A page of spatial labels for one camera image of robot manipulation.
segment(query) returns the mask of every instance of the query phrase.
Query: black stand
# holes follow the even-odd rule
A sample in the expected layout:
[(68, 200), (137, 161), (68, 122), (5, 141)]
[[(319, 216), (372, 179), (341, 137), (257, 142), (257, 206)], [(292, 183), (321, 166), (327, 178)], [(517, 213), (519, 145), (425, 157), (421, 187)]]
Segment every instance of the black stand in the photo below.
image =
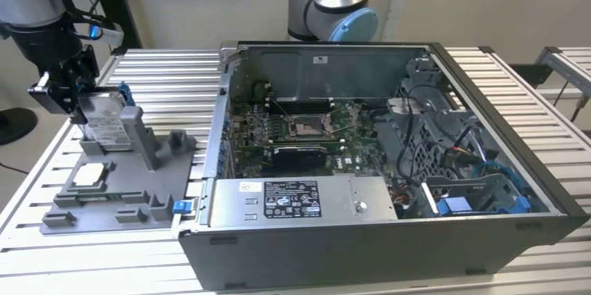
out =
[(24, 108), (0, 111), (0, 145), (21, 139), (37, 126), (37, 115)]

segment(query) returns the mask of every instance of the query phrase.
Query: aluminum extrusion table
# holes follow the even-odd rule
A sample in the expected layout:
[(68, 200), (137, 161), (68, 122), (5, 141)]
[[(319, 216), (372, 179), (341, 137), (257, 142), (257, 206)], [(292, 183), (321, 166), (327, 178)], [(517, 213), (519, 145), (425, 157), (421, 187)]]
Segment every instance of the aluminum extrusion table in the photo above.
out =
[[(591, 141), (495, 53), (448, 48), (519, 136), (591, 214)], [(203, 157), (220, 77), (217, 51), (129, 50), (101, 81), (125, 81), (156, 133), (185, 129), (197, 149), (187, 197), (200, 193)], [(42, 236), (49, 210), (80, 156), (77, 128), (60, 129), (0, 214), (2, 294), (193, 294), (193, 270), (169, 230)], [(591, 223), (559, 244), (533, 247), (492, 276), (263, 292), (264, 294), (591, 294)]]

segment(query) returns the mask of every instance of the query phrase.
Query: metal bracket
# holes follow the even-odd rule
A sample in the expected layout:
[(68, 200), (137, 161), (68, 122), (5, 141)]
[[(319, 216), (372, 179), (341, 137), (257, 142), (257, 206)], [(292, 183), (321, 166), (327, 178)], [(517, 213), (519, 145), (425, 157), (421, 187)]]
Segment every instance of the metal bracket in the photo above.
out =
[(413, 114), (424, 112), (423, 105), (415, 99), (409, 98), (392, 98), (388, 99), (389, 111), (397, 115), (408, 114), (408, 106)]

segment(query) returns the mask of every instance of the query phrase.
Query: blue cable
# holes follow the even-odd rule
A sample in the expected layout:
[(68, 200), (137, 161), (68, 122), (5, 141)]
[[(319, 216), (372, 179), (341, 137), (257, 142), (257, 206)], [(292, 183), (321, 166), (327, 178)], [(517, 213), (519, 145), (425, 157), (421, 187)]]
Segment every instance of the blue cable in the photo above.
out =
[(495, 162), (495, 161), (487, 161), (480, 163), (472, 171), (472, 178), (476, 178), (477, 174), (480, 173), (480, 170), (483, 169), (484, 166), (495, 166), (497, 167), (503, 172), (505, 172), (505, 174), (508, 175), (511, 182), (513, 183), (513, 185), (517, 187), (517, 190), (520, 190), (520, 181), (519, 181), (519, 177), (517, 175), (513, 173), (513, 171), (511, 170), (511, 168), (503, 166), (500, 163)]

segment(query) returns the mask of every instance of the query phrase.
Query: robotic arm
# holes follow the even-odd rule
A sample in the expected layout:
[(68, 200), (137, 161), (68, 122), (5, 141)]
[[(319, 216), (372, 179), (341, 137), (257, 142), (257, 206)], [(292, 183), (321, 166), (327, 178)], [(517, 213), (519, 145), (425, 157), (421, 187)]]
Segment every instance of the robotic arm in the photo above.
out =
[(86, 123), (77, 96), (96, 89), (98, 74), (92, 46), (81, 40), (100, 35), (78, 35), (73, 24), (80, 23), (98, 30), (114, 28), (104, 17), (76, 9), (72, 0), (0, 0), (1, 36), (13, 38), (38, 70), (38, 83), (28, 92), (50, 113), (68, 115), (74, 124)]

